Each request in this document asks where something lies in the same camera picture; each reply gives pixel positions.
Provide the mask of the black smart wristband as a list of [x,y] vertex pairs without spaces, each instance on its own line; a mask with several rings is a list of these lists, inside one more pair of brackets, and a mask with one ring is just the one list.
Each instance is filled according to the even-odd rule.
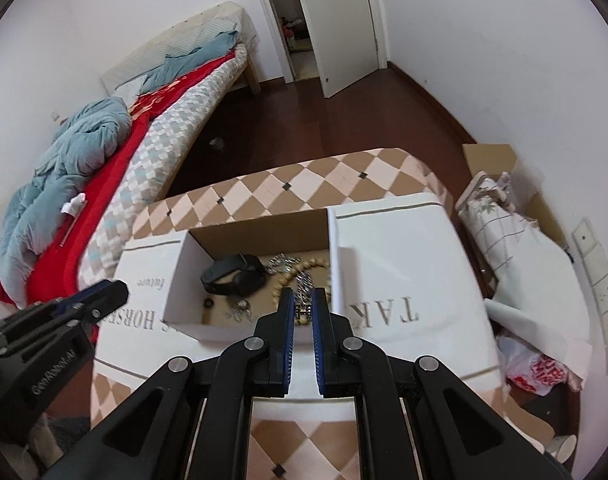
[[215,260],[200,279],[209,294],[247,297],[265,286],[267,272],[257,256],[235,254]]

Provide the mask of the red blanket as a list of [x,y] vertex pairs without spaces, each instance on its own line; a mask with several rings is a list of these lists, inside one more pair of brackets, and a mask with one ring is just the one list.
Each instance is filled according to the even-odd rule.
[[187,73],[133,105],[111,96],[67,119],[6,208],[0,302],[24,308],[111,274],[138,212],[245,62],[236,48],[191,61]]

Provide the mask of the brown checkered table cover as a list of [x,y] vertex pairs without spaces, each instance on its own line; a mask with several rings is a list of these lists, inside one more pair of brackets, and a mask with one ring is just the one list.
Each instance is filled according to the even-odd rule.
[[[272,214],[321,209],[427,192],[444,211],[453,199],[434,172],[400,148],[377,148],[296,162],[129,207],[114,200],[91,237],[78,280],[110,278],[130,240]],[[157,307],[124,307],[99,330],[90,390],[90,419],[102,422],[147,375],[135,370],[140,348],[159,365],[187,342],[161,320]],[[357,430],[348,405],[315,415],[308,401],[267,401],[252,418],[251,479],[356,479]]]

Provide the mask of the red and white plastic bag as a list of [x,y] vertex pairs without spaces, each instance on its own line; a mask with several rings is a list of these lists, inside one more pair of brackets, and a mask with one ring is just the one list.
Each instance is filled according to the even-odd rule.
[[568,380],[569,371],[563,364],[513,334],[502,333],[496,342],[506,377],[520,389],[546,396],[554,386]]

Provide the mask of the white cup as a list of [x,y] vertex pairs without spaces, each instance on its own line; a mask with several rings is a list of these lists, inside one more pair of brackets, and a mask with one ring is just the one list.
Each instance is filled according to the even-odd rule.
[[577,436],[575,434],[555,436],[546,446],[546,451],[560,464],[564,464],[575,452],[576,445]]

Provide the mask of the open cardboard box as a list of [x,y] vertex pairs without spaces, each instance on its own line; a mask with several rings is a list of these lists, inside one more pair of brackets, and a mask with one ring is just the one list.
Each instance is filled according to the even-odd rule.
[[342,310],[339,228],[328,208],[206,226],[167,240],[178,253],[161,320],[202,344],[248,336],[288,288],[295,296],[295,341],[310,341],[306,278],[325,289],[331,311]]

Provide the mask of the white printed cloth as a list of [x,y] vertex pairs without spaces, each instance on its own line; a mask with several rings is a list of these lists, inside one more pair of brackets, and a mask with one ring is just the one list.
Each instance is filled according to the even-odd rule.
[[201,361],[251,335],[274,307],[275,280],[235,318],[217,297],[207,309],[201,273],[237,254],[327,260],[313,270],[328,287],[331,311],[390,356],[434,356],[485,400],[502,386],[478,282],[445,209],[430,193],[278,214],[131,240],[116,275],[125,307],[100,328],[91,416],[106,417],[163,363]]

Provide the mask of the white paper tag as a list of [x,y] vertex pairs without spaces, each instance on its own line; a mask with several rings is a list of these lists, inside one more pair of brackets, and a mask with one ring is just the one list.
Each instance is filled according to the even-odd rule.
[[87,197],[85,193],[77,194],[72,200],[69,200],[61,207],[62,214],[67,214],[72,218],[77,218],[87,205]]

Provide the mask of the white grid-pattern bedding bundle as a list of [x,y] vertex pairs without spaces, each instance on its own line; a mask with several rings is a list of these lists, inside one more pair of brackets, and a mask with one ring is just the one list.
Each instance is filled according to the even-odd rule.
[[456,211],[495,278],[488,317],[563,364],[565,382],[583,389],[592,360],[588,307],[569,255],[522,216],[508,195],[510,175],[476,174]]

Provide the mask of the bed with checkered mattress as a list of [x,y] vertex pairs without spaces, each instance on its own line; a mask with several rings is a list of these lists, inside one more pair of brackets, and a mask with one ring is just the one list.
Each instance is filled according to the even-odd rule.
[[[123,159],[109,162],[90,182],[80,226],[88,229],[72,252],[68,283],[83,288],[110,278],[141,211],[160,200],[216,106],[240,77],[256,81],[250,59],[256,32],[238,3],[225,1],[161,32],[102,75],[106,90],[137,91],[134,132]],[[214,58],[159,88],[144,88],[152,72],[220,41]]]

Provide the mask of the blue-grey quilt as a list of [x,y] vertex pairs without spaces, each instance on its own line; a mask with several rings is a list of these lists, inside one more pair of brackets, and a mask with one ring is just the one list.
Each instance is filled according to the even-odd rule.
[[18,308],[28,305],[26,283],[38,257],[62,225],[62,207],[122,146],[132,128],[125,102],[110,96],[65,119],[33,170],[14,192],[2,220],[0,284]]

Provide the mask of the brown cardboard box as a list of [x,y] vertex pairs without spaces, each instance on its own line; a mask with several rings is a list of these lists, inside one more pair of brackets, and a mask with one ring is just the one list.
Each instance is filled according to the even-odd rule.
[[543,175],[528,168],[509,144],[464,144],[464,158],[472,176],[484,171],[498,181],[502,174],[510,175],[508,192],[517,211],[538,222],[540,229],[562,249],[569,248],[566,234],[542,193]]

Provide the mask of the white door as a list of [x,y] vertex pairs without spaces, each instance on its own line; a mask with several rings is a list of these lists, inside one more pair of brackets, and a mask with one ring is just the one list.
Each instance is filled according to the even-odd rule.
[[325,98],[378,69],[369,0],[300,0],[300,3]]

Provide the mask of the white wall socket strip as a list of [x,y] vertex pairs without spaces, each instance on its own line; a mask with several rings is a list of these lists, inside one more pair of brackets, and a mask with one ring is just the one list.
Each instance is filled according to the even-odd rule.
[[573,231],[572,237],[586,271],[592,296],[596,302],[608,374],[608,258],[590,221],[583,219]]

